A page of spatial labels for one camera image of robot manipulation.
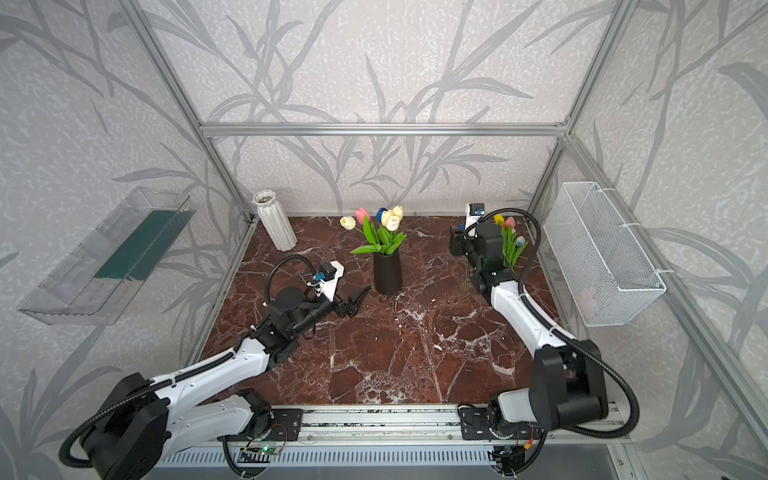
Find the bunch of remaining tulips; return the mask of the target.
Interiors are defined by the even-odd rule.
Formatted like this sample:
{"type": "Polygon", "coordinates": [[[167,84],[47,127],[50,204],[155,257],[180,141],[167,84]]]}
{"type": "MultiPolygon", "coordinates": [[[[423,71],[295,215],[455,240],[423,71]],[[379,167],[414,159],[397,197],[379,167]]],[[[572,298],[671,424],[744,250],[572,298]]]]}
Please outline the bunch of remaining tulips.
{"type": "Polygon", "coordinates": [[[517,233],[517,222],[514,217],[504,217],[502,214],[496,214],[493,220],[502,229],[504,265],[509,269],[513,269],[527,247],[528,241],[524,236],[517,233]]]}

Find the black cylindrical vase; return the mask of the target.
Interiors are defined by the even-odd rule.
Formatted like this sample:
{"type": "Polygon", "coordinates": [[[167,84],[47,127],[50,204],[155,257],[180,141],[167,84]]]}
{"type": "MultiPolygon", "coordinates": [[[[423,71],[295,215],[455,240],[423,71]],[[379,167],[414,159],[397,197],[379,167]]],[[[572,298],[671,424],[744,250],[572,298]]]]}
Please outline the black cylindrical vase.
{"type": "Polygon", "coordinates": [[[402,289],[400,252],[390,255],[375,253],[373,256],[374,287],[381,295],[394,296],[402,289]]]}

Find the white tulip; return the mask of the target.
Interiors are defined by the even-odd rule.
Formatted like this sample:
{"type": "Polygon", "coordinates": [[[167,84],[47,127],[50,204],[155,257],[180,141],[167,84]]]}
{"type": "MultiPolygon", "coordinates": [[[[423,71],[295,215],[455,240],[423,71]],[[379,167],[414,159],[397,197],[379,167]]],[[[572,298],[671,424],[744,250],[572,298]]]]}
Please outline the white tulip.
{"type": "Polygon", "coordinates": [[[356,230],[363,234],[366,243],[364,245],[361,245],[357,247],[356,249],[352,250],[352,254],[373,254],[373,253],[379,253],[381,250],[381,245],[379,243],[377,234],[375,233],[375,230],[371,227],[370,220],[368,217],[363,216],[363,225],[362,227],[359,227],[358,222],[355,218],[351,216],[344,216],[340,219],[341,226],[348,231],[356,230]]]}

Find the white ribbed vase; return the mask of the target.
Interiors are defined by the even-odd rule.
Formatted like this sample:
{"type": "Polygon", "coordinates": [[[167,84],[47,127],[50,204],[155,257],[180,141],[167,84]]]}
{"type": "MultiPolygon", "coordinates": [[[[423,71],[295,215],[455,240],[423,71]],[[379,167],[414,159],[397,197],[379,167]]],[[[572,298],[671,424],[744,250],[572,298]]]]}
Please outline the white ribbed vase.
{"type": "Polygon", "coordinates": [[[253,203],[275,248],[282,252],[292,250],[297,245],[297,237],[275,192],[259,191],[253,196],[253,203]]]}

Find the pink tulip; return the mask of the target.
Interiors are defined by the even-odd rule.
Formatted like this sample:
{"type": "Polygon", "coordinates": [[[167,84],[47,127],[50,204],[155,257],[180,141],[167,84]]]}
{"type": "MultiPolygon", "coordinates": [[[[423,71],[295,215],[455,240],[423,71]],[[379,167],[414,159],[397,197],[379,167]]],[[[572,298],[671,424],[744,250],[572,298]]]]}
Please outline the pink tulip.
{"type": "Polygon", "coordinates": [[[362,232],[367,241],[370,244],[377,244],[378,238],[375,229],[372,227],[369,212],[364,208],[360,208],[355,212],[355,217],[358,224],[362,227],[362,232]]]}

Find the pale yellow tulip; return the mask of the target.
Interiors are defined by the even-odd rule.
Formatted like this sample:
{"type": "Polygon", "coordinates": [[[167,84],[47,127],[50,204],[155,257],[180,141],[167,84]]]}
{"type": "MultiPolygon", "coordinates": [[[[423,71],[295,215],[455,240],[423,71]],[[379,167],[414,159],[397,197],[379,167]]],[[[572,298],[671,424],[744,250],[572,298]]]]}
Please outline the pale yellow tulip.
{"type": "Polygon", "coordinates": [[[381,233],[386,236],[386,242],[382,245],[383,255],[394,254],[407,237],[406,234],[398,232],[400,222],[401,218],[398,215],[389,213],[386,221],[382,224],[381,233]]]}

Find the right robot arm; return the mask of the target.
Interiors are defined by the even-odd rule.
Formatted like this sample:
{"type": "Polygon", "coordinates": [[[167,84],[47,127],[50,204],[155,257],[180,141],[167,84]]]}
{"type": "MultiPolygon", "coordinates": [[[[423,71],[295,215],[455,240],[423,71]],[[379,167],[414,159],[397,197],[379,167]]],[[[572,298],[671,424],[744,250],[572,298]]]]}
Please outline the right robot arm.
{"type": "Polygon", "coordinates": [[[449,249],[467,259],[477,292],[506,319],[533,357],[531,385],[494,396],[488,406],[489,427],[506,436],[513,425],[523,422],[557,430],[605,418],[603,369],[581,352],[599,357],[599,349],[563,330],[504,265],[502,228],[476,224],[467,237],[453,227],[449,249]]]}

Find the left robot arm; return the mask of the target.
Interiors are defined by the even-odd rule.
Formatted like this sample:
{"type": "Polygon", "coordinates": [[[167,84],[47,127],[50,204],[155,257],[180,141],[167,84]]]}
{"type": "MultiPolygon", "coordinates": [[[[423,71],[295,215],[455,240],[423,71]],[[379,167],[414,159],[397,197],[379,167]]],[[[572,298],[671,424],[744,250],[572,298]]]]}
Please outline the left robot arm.
{"type": "Polygon", "coordinates": [[[269,432],[274,415],[255,390],[222,400],[217,394],[287,360],[300,337],[326,316],[355,316],[369,292],[363,288],[342,299],[333,286],[315,296],[298,287],[283,289],[267,316],[233,347],[174,373],[123,378],[98,413],[65,441],[60,461],[92,468],[102,479],[141,479],[160,460],[200,443],[269,432]]]}

